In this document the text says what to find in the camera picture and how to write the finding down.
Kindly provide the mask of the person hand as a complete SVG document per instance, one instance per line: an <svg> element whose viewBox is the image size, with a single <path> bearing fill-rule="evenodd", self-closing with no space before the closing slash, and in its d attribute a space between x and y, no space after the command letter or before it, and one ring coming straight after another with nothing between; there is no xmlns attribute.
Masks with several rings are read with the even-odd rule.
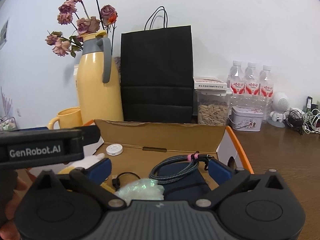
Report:
<svg viewBox="0 0 320 240"><path fill-rule="evenodd" d="M5 215L7 217L7 222L1 226L1 239L4 240L19 240L21 239L20 233L18 232L16 225L14 223L14 214L21 201L21 198L17 193L13 193L12 199L8 201L5 207Z"/></svg>

